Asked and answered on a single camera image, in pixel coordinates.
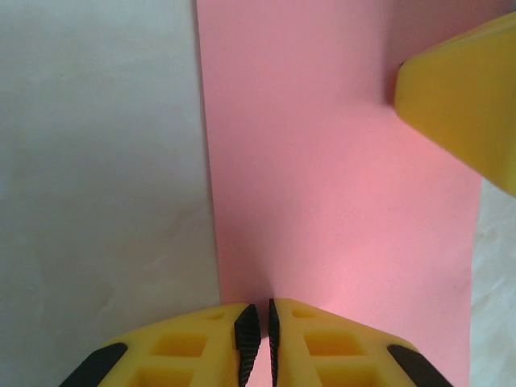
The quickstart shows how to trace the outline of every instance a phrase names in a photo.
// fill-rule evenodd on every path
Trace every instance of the black rubber edge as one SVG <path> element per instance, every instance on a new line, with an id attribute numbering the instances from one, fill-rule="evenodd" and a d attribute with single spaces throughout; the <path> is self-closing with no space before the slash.
<path id="1" fill-rule="evenodd" d="M 276 304 L 271 298 L 268 300 L 268 344 L 271 349 L 271 374 L 273 387 L 277 386 L 277 351 L 280 347 L 280 318 L 277 315 Z"/>
<path id="2" fill-rule="evenodd" d="M 124 343 L 98 349 L 67 377 L 60 387 L 97 387 L 127 351 Z"/>
<path id="3" fill-rule="evenodd" d="M 239 387 L 244 387 L 249 381 L 260 343 L 260 320 L 256 305 L 251 304 L 235 321 L 235 344 L 240 354 Z"/>
<path id="4" fill-rule="evenodd" d="M 402 345 L 389 345 L 387 350 L 416 387 L 453 387 L 422 354 Z"/>

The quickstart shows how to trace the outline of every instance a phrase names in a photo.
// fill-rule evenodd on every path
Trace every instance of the pink paper sheet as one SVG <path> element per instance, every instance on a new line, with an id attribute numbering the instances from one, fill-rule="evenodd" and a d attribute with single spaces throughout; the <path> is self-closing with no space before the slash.
<path id="1" fill-rule="evenodd" d="M 296 298 L 468 385 L 479 178 L 389 105 L 407 57 L 496 0 L 198 0 L 224 302 Z M 270 385 L 262 344 L 250 386 Z"/>

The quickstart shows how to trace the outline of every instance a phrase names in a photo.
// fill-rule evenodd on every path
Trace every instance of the yellow plastic part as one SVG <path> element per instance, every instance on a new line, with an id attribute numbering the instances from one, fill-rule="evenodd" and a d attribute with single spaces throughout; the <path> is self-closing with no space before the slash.
<path id="1" fill-rule="evenodd" d="M 280 321 L 277 387 L 414 387 L 389 354 L 396 336 L 301 302 L 274 300 Z"/>
<path id="2" fill-rule="evenodd" d="M 516 12 L 408 60 L 394 106 L 413 128 L 516 196 Z"/>
<path id="3" fill-rule="evenodd" d="M 237 387 L 234 322 L 248 304 L 186 314 L 116 337 L 127 352 L 99 387 Z"/>

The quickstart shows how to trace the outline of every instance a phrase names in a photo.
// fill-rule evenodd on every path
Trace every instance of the square hole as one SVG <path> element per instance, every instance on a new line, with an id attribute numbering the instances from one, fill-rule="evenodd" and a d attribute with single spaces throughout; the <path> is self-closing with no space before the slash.
<path id="1" fill-rule="evenodd" d="M 216 312 L 202 316 L 202 318 L 205 318 L 206 320 L 220 320 L 222 317 L 224 317 L 224 312 Z"/>
<path id="2" fill-rule="evenodd" d="M 208 338 L 195 333 L 180 333 L 162 336 L 151 350 L 151 355 L 199 357 Z"/>
<path id="3" fill-rule="evenodd" d="M 343 364 L 317 367 L 322 387 L 386 387 L 372 364 Z"/>
<path id="4" fill-rule="evenodd" d="M 292 310 L 292 315 L 295 318 L 314 318 L 315 313 L 309 310 L 303 310 L 303 309 L 294 309 Z"/>
<path id="5" fill-rule="evenodd" d="M 364 351 L 355 337 L 344 332 L 308 332 L 305 342 L 311 356 L 358 356 Z"/>
<path id="6" fill-rule="evenodd" d="M 193 369 L 141 368 L 130 384 L 131 387 L 189 387 Z"/>

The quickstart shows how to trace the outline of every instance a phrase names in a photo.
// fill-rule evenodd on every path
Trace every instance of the white table surface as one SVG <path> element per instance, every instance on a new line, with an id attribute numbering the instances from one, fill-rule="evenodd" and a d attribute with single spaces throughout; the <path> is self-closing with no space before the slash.
<path id="1" fill-rule="evenodd" d="M 0 2 L 0 385 L 58 385 L 105 339 L 219 303 L 192 12 Z M 484 183 L 473 386 L 516 385 L 515 235 Z"/>

